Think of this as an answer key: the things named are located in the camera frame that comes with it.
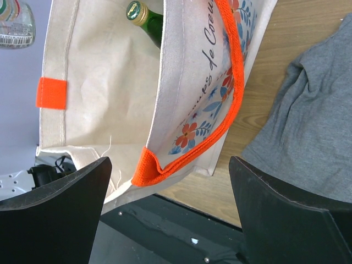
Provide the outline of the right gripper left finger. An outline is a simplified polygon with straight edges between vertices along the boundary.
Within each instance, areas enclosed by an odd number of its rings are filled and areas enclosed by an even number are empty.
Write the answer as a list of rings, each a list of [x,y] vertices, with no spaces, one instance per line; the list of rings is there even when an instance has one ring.
[[[1,263],[88,263],[111,171],[102,157],[1,201]]]

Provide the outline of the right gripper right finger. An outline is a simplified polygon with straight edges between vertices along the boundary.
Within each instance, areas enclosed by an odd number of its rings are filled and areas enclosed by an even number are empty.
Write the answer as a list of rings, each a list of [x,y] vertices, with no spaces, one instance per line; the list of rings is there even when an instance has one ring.
[[[351,204],[277,179],[239,157],[229,174],[250,263],[351,263]]]

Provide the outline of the beige canvas tote bag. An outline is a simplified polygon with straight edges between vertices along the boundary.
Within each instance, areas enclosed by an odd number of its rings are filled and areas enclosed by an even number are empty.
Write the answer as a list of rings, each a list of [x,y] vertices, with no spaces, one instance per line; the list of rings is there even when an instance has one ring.
[[[36,104],[38,155],[112,163],[103,212],[196,172],[211,176],[239,112],[275,1],[53,1]]]

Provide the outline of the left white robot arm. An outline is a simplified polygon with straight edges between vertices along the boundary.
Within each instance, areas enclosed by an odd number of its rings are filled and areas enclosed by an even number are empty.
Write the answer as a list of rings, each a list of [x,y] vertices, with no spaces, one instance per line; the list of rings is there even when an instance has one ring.
[[[34,166],[19,172],[1,174],[1,200],[27,193],[76,171],[68,156],[44,156]]]

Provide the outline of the clear bottle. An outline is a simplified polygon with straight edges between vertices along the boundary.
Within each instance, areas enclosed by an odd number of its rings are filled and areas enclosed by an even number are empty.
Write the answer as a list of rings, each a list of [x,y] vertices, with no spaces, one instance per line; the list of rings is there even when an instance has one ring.
[[[22,49],[35,41],[35,19],[25,1],[1,0],[1,48]]]

